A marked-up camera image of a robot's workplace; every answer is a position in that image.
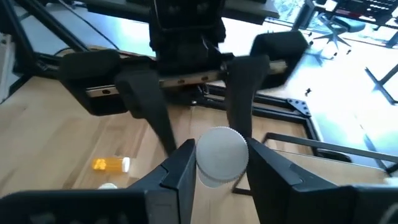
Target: white pill bottle cap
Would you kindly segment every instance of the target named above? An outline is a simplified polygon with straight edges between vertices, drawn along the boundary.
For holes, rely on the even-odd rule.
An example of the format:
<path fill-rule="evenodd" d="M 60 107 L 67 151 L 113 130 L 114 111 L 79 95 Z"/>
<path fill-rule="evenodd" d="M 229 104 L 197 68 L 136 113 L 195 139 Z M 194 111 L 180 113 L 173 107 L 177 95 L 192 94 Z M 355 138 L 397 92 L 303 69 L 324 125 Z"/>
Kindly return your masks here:
<path fill-rule="evenodd" d="M 244 173 L 249 161 L 248 145 L 231 128 L 211 128 L 197 142 L 196 159 L 200 181 L 207 187 L 219 187 Z"/>

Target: black cable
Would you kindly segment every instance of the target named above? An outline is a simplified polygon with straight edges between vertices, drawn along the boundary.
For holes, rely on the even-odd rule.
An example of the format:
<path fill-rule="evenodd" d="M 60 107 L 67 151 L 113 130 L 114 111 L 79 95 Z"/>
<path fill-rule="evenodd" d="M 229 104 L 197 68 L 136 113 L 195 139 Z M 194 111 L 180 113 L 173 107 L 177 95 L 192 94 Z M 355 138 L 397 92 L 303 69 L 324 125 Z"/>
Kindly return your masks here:
<path fill-rule="evenodd" d="M 61 5 L 63 5 L 66 9 L 68 9 L 71 13 L 73 13 L 75 16 L 77 16 L 79 19 L 81 19 L 83 22 L 85 22 L 87 25 L 89 25 L 95 32 L 97 32 L 99 35 L 104 37 L 115 49 L 120 50 L 112 40 L 107 38 L 101 31 L 99 31 L 97 28 L 95 28 L 91 23 L 89 23 L 85 18 L 81 17 L 79 14 L 77 14 L 70 6 L 68 6 L 67 3 L 65 3 L 63 0 L 57 0 Z"/>

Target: black chair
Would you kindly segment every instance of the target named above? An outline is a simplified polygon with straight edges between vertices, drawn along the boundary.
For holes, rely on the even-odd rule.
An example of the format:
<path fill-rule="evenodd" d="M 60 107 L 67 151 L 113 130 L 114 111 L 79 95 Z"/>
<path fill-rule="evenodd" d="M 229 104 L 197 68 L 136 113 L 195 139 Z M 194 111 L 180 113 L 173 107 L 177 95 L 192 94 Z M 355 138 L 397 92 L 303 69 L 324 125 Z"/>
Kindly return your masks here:
<path fill-rule="evenodd" d="M 330 31 L 331 34 L 327 34 L 327 35 L 323 35 L 320 37 L 316 37 L 313 40 L 316 39 L 328 39 L 328 43 L 330 41 L 333 41 L 336 45 L 336 48 L 338 50 L 338 42 L 341 42 L 345 45 L 347 45 L 348 47 L 351 47 L 350 44 L 348 44 L 344 39 L 342 39 L 341 37 L 339 37 L 340 34 L 344 34 L 346 32 L 359 32 L 365 29 L 365 22 L 361 22 L 361 21 L 356 21 L 354 19 L 348 19 L 345 17 L 340 17 L 340 16 L 334 16 L 335 12 L 338 9 L 342 9 L 342 6 L 345 5 L 346 1 L 339 1 L 336 5 L 336 7 L 334 8 L 334 10 L 327 14 L 325 12 L 321 12 L 319 13 L 319 15 L 317 16 L 317 19 L 319 19 Z"/>

